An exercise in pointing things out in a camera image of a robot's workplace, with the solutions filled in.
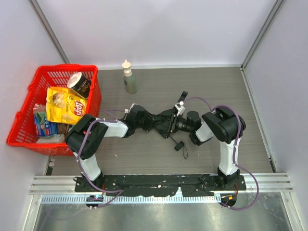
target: gray floor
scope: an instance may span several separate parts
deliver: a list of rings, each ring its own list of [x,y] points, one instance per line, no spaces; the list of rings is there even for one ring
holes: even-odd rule
[[[244,207],[254,193],[241,193]],[[36,231],[290,231],[280,193],[261,193],[250,209],[232,211],[218,203],[109,205],[81,211],[85,205],[41,205]]]
[[[188,97],[206,98],[212,106],[228,104],[246,122],[239,146],[239,164],[254,173],[272,172],[240,68],[133,70],[138,83],[136,94],[124,90],[122,73],[122,70],[99,72],[101,109],[125,109],[137,103],[158,114],[173,107],[183,90],[188,92]],[[195,110],[201,115],[209,110],[200,100],[187,102],[185,107],[185,112]],[[100,117],[108,118],[104,113]],[[105,174],[216,173],[220,160],[216,139],[194,146],[188,133],[178,132],[173,137],[187,145],[187,160],[182,151],[174,150],[171,139],[165,140],[154,130],[148,133],[138,130],[126,139],[104,139],[96,155],[99,166]],[[79,175],[80,171],[73,156],[58,156],[52,174]]]

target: yellow chip bag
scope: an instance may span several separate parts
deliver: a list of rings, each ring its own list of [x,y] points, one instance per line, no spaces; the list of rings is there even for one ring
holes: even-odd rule
[[[50,122],[75,125],[85,114],[87,100],[76,95],[47,89],[46,112]]]
[[[61,93],[68,93],[68,94],[72,94],[75,96],[78,96],[76,92],[74,92],[72,89],[70,88],[63,88],[63,87],[54,87],[51,86],[50,89],[61,92]]]

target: red plastic basket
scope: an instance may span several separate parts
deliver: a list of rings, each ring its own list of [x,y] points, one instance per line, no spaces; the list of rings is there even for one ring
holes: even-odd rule
[[[66,87],[71,74],[79,71],[92,80],[86,113],[98,117],[102,96],[96,66],[77,64],[41,66],[28,86],[29,92],[21,111],[16,113],[15,122],[6,141],[9,146],[24,147],[44,155],[73,155],[65,143],[35,143],[37,137],[32,109],[35,103],[46,103],[48,87]]]

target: small black object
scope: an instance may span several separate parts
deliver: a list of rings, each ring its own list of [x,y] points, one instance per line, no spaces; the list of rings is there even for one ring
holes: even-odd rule
[[[181,141],[181,142],[179,142],[175,147],[174,147],[174,149],[176,150],[176,151],[178,151],[178,150],[180,150],[182,147],[184,147],[184,142],[183,141]]]
[[[103,197],[100,196],[100,195],[90,195],[86,199],[86,206],[89,207],[89,208],[90,207],[97,207],[99,204],[87,203],[87,202],[97,202],[96,199],[100,199],[99,201],[103,201]]]
[[[85,114],[67,134],[65,142],[73,152],[79,152],[85,133],[94,120],[96,120],[95,117],[90,114]],[[88,136],[87,142],[82,150],[81,159],[89,159],[95,154],[107,130],[108,126],[103,123],[94,124],[91,135]]]
[[[186,130],[197,131],[201,127],[201,118],[199,117],[199,113],[195,111],[190,111],[186,115]]]
[[[229,195],[227,195],[227,194],[221,194],[220,196],[222,196],[222,197],[225,196],[224,198],[221,199],[221,203],[220,204],[222,206],[230,206],[230,207],[232,207],[232,206],[235,205],[237,196],[232,195],[232,199],[231,200],[229,199]]]
[[[181,97],[180,97],[179,100],[178,100],[178,103],[181,102],[181,101],[184,101],[187,95],[188,95],[188,93],[185,92],[185,91],[183,91]]]

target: floor panel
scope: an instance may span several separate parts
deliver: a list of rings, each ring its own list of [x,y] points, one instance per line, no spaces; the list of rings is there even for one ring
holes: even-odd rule
[[[99,72],[102,91],[101,109],[125,109],[132,103],[158,114],[172,108],[183,91],[188,98],[206,98],[212,107],[227,104],[245,120],[246,130],[239,146],[239,164],[254,173],[272,172],[267,153],[258,129],[240,68],[173,68],[133,70],[137,78],[138,92],[124,90],[122,70]],[[209,111],[200,100],[185,104],[185,112],[195,110],[200,115]],[[122,113],[115,113],[118,118]],[[102,111],[101,118],[109,118]],[[174,142],[164,139],[156,131],[138,130],[126,139],[106,138],[96,154],[99,166],[106,174],[197,174],[216,173],[220,160],[217,139],[195,146],[189,134],[179,131],[173,138],[184,141],[188,159],[182,150],[174,150]],[[57,156],[53,175],[79,175],[73,156]]]

